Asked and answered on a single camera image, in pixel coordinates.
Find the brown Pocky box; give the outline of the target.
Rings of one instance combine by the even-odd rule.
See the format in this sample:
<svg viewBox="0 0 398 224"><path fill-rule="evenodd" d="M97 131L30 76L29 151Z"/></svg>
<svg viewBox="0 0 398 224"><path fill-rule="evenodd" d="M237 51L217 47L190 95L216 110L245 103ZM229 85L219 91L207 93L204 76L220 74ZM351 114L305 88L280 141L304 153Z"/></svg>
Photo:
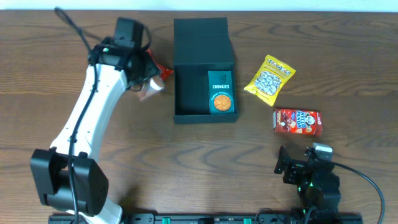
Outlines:
<svg viewBox="0 0 398 224"><path fill-rule="evenodd" d="M161 92L164 88L164 81L157 75L142 84L142 88L137 92L137 96L141 101L144 101L158 92Z"/></svg>

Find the red Hacks candy bag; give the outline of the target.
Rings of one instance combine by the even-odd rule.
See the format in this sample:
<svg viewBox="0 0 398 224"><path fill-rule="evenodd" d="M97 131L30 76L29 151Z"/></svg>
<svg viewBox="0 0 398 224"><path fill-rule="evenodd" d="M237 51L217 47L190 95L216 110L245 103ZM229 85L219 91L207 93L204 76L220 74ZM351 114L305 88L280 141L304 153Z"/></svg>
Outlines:
<svg viewBox="0 0 398 224"><path fill-rule="evenodd" d="M155 63L155 65L157 66L157 68L160 70L160 78L162 81L165 81L166 79L168 79L168 77L173 74L174 70L166 68L165 66L159 64L155 58L154 55L152 53L151 49L147 49L146 52L150 55L151 59L153 60L153 62Z"/></svg>

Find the yellow Hacks candy bag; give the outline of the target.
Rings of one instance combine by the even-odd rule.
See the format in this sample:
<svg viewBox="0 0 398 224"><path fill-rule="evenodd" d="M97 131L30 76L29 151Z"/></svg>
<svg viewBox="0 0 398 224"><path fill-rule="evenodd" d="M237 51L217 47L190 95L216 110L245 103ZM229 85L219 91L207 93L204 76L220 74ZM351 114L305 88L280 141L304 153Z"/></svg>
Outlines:
<svg viewBox="0 0 398 224"><path fill-rule="evenodd" d="M285 62L267 55L259 70L244 90L273 106L281 88L292 78L296 70Z"/></svg>

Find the teal Chunkies cookie box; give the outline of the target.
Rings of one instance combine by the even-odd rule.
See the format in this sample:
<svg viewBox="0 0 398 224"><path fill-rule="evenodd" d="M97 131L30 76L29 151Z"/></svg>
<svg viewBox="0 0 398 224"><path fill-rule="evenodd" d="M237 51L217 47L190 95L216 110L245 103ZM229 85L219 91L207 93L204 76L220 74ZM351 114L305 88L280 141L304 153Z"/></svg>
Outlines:
<svg viewBox="0 0 398 224"><path fill-rule="evenodd" d="M211 114L233 114L234 93L231 71L209 71L209 109Z"/></svg>

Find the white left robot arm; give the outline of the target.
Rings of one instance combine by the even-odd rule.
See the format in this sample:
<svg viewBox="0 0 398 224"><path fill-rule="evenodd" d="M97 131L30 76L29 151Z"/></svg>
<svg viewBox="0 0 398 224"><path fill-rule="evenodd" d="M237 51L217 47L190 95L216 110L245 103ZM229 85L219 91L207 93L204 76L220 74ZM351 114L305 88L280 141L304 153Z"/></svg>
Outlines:
<svg viewBox="0 0 398 224"><path fill-rule="evenodd" d="M30 159L41 204L73 214L71 223L122 219L98 158L120 97L160 72L148 49L138 40L107 37L90 50L85 83L67 123L49 149L36 149Z"/></svg>

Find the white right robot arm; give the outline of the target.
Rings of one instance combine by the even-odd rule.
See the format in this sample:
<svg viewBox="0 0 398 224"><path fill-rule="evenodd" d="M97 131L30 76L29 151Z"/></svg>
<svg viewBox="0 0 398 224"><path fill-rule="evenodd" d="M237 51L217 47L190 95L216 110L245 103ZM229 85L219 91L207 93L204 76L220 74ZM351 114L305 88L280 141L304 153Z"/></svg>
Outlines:
<svg viewBox="0 0 398 224"><path fill-rule="evenodd" d="M283 175L285 184L295 185L300 198L300 223L340 223L338 204L341 199L340 178L333 173L333 149L314 143L305 151L307 161L289 156L280 147L274 172Z"/></svg>

